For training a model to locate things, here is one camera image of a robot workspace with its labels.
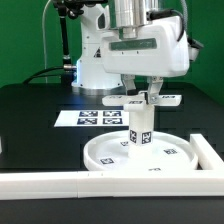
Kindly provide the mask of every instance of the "green wall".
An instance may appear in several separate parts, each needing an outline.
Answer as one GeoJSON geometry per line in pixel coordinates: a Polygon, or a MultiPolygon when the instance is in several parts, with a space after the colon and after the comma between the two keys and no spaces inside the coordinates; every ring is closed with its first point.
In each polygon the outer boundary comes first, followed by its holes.
{"type": "MultiPolygon", "coordinates": [[[[180,9],[179,0],[165,0],[180,9]]],[[[0,7],[0,86],[21,83],[44,68],[41,18],[47,0],[3,0],[0,7]]],[[[189,33],[205,48],[185,77],[170,79],[194,83],[224,105],[223,0],[187,0],[189,33]]],[[[47,13],[48,66],[61,65],[59,19],[53,7],[47,13]]],[[[71,55],[81,54],[79,21],[68,21],[71,55]]]]}

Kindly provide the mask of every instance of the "black tabletop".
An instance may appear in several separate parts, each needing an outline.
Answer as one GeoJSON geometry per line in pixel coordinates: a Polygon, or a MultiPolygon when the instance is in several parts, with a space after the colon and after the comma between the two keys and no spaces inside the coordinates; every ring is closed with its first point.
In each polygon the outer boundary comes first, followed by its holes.
{"type": "MultiPolygon", "coordinates": [[[[157,107],[155,130],[186,140],[201,133],[224,152],[224,107],[186,83],[165,83],[161,94],[181,94],[179,107],[157,107]]],[[[93,137],[126,127],[61,127],[61,110],[111,109],[102,96],[59,84],[0,89],[1,172],[85,170],[82,150],[93,137]]],[[[0,201],[0,223],[222,223],[223,197],[86,198],[0,201]]]]}

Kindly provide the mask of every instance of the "white cylinder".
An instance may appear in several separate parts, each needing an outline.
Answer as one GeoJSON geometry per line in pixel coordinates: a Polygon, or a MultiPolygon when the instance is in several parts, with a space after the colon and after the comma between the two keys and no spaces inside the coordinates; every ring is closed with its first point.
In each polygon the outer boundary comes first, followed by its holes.
{"type": "Polygon", "coordinates": [[[141,112],[130,112],[129,115],[130,158],[142,158],[151,153],[155,108],[153,105],[147,105],[146,108],[141,112]]]}

